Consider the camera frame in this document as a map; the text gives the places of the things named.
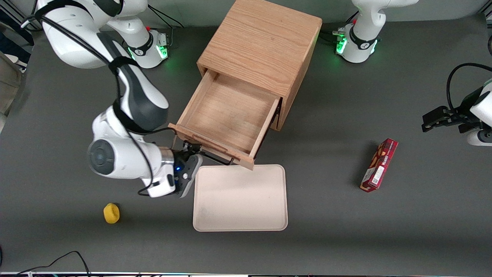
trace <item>wooden cabinet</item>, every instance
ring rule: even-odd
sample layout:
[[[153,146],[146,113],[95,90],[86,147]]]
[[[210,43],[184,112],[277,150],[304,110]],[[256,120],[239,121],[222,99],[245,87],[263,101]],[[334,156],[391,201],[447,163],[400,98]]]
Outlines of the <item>wooden cabinet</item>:
[[[203,79],[176,125],[181,139],[252,169],[280,131],[304,78],[321,19],[264,0],[236,0],[198,59]]]

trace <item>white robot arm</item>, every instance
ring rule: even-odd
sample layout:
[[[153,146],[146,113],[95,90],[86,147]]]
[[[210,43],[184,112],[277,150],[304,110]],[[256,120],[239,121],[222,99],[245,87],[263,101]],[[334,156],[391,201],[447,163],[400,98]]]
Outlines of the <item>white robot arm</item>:
[[[459,125],[461,134],[467,133],[467,141],[476,146],[492,146],[492,79],[467,95],[459,107],[454,108],[449,93],[451,79],[454,73],[462,67],[473,66],[492,71],[491,67],[466,63],[457,66],[449,75],[447,83],[447,98],[449,108],[439,106],[422,116],[422,131],[424,133],[441,126]]]
[[[359,9],[355,24],[348,23],[334,31],[339,36],[336,53],[351,63],[361,63],[374,52],[377,36],[386,23],[386,14],[382,9],[404,7],[419,0],[352,0]]]
[[[123,95],[93,121],[94,139],[88,149],[91,169],[110,178],[140,178],[145,186],[139,191],[141,195],[147,190],[150,197],[173,193],[184,197],[202,163],[199,147],[185,144],[182,151],[174,151],[143,140],[143,135],[166,123],[169,107],[139,68],[156,66],[163,60],[162,41],[155,39],[159,34],[148,32],[134,16],[145,7],[146,0],[124,4],[113,0],[39,0],[36,18],[64,62],[87,69],[106,64],[125,86]],[[131,17],[120,19],[118,15]],[[117,30],[133,47],[136,62],[116,41],[99,32],[104,24],[126,26],[124,32]]]

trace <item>green led light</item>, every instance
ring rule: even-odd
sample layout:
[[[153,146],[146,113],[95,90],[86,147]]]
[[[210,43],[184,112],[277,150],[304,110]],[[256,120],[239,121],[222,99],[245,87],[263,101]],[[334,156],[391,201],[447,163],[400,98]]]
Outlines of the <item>green led light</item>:
[[[347,39],[346,38],[343,38],[341,41],[338,42],[337,52],[339,54],[343,53],[343,51],[345,50],[345,45],[347,45]]]
[[[130,53],[131,58],[132,58],[133,60],[135,60],[135,57],[133,56],[133,53],[131,52],[130,47],[128,48],[128,53]]]
[[[167,47],[156,45],[155,48],[159,52],[159,55],[162,59],[167,58]]]
[[[374,53],[374,49],[376,48],[376,44],[377,44],[377,39],[374,42],[374,45],[372,46],[372,50],[370,51],[371,54]]]

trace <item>product label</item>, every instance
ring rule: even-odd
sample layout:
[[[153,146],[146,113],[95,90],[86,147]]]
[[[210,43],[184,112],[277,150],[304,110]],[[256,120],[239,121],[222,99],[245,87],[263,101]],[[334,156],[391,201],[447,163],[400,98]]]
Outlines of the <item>product label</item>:
[[[381,178],[381,175],[383,175],[383,172],[384,172],[384,167],[379,166],[377,168],[376,174],[374,175],[374,178],[372,179],[372,182],[374,184],[377,185],[379,183],[379,179]]]
[[[364,179],[362,179],[362,183],[369,180],[370,176],[372,175],[375,169],[376,168],[370,168],[366,171],[366,175],[364,175]]]

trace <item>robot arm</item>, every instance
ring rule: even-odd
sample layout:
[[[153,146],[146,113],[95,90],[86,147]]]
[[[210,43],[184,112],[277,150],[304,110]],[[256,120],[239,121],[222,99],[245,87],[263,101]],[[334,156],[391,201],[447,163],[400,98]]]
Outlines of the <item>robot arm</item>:
[[[419,0],[352,0],[359,9],[355,23],[348,23],[334,31],[339,44],[336,53],[351,63],[361,63],[374,52],[377,36],[386,23],[386,14],[382,9],[404,7]]]
[[[449,85],[453,74],[464,66],[480,67],[492,70],[479,64],[462,64],[457,66],[448,78],[448,104],[440,106],[422,116],[424,133],[441,126],[458,125],[461,134],[468,133],[467,141],[476,146],[492,146],[492,79],[482,87],[467,95],[461,105],[454,108],[449,95]]]
[[[57,6],[53,5],[56,2],[40,0],[38,8]],[[112,20],[108,7],[98,9],[103,2],[71,1],[71,4],[47,11],[41,20],[51,46],[64,62],[80,68],[107,64],[125,86],[123,95],[92,123],[94,139],[88,149],[91,169],[110,178],[140,178],[145,186],[141,191],[147,190],[150,197],[171,193],[183,197],[202,162],[199,147],[185,147],[177,152],[143,140],[144,134],[166,122],[169,104],[128,53],[108,35],[99,32],[99,25]],[[68,32],[82,43],[68,37]],[[146,33],[146,39],[152,37]]]

